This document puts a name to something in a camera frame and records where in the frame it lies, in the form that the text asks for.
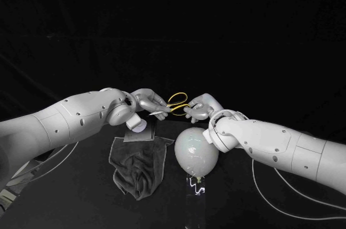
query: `balloon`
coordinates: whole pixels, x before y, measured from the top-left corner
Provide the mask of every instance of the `balloon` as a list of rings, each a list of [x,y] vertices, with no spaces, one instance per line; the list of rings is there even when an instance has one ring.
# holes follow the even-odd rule
[[[187,129],[175,142],[179,165],[200,181],[215,168],[220,157],[220,150],[214,144],[208,143],[204,131],[205,129],[198,127]]]

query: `scissors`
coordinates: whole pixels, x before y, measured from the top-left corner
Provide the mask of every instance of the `scissors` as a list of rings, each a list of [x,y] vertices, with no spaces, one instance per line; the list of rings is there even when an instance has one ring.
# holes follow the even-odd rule
[[[185,95],[185,99],[184,99],[184,100],[179,100],[179,101],[177,101],[177,102],[172,102],[172,99],[174,99],[178,95]],[[184,108],[184,107],[190,107],[190,108],[191,108],[191,105],[190,105],[190,104],[184,104],[187,101],[188,101],[188,94],[187,94],[185,92],[177,93],[177,94],[169,98],[168,103],[171,103],[171,104],[168,104],[168,108],[171,108],[172,106],[177,106],[177,107],[174,107],[174,108],[171,109],[171,112],[172,112],[174,115],[177,115],[177,116],[184,116],[184,115],[187,115],[187,113],[184,113],[184,114],[177,114],[177,113],[174,113],[174,111],[175,111],[177,109],[179,109],[179,108]],[[161,113],[164,113],[164,111],[155,111],[155,112],[151,113],[149,115],[156,115],[156,114],[161,114]]]

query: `small card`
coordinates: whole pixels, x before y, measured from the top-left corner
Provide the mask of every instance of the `small card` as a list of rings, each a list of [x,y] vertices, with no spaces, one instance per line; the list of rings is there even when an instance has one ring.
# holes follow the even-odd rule
[[[125,143],[154,141],[156,137],[156,122],[152,118],[146,118],[146,129],[142,132],[135,132],[126,127]]]

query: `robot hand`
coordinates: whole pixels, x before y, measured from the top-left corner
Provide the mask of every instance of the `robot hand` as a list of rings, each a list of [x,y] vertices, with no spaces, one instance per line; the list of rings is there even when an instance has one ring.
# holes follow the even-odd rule
[[[148,110],[151,113],[155,111],[161,111],[164,113],[156,114],[155,116],[162,121],[165,120],[168,113],[172,111],[168,107],[168,103],[165,102],[164,98],[155,93],[152,89],[139,89],[132,93],[136,102],[138,108],[136,111],[141,112]]]
[[[220,110],[224,110],[223,105],[218,103],[215,98],[205,93],[198,96],[191,102],[190,107],[184,108],[184,111],[188,113],[187,118],[191,118],[191,122],[197,123],[200,120],[205,120],[208,117],[214,116],[214,113]]]

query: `folded cloth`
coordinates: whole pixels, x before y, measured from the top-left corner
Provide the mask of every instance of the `folded cloth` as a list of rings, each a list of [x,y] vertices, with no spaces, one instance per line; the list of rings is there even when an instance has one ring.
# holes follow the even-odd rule
[[[110,150],[110,164],[116,167],[113,180],[125,194],[136,200],[149,197],[165,178],[166,148],[175,140],[155,137],[151,141],[125,142],[116,137]]]

